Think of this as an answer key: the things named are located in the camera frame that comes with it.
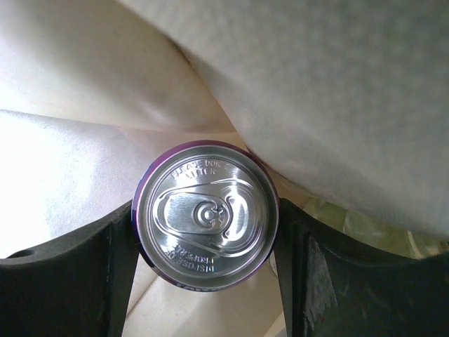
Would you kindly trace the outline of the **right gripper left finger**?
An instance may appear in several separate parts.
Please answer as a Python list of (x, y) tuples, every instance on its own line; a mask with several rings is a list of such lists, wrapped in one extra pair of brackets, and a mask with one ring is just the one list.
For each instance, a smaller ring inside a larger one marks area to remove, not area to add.
[(138, 261), (131, 205), (1, 259), (2, 336), (121, 336)]

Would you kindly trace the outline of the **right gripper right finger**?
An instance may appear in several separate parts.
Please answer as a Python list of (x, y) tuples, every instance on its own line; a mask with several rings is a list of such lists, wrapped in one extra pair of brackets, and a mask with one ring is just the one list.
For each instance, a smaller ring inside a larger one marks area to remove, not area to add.
[(448, 254), (405, 258), (280, 200), (275, 243), (288, 336), (447, 336)]

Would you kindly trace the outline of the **clear glass bottle green cap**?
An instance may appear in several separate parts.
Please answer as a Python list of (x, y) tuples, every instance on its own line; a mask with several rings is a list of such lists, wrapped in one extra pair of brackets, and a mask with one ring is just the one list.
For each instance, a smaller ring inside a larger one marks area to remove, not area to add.
[(448, 243), (348, 211), (321, 199), (310, 199), (304, 211), (344, 234), (383, 251), (422, 259), (448, 251)]

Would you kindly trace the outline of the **cream canvas tote bag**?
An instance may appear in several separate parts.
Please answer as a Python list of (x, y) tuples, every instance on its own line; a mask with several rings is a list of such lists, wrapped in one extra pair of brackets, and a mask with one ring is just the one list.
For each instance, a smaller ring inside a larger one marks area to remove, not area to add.
[[(303, 211), (447, 239), (448, 2), (1, 2), (1, 259), (130, 204), (206, 138)], [(268, 335), (288, 336), (278, 271), (199, 293), (138, 256), (121, 336)]]

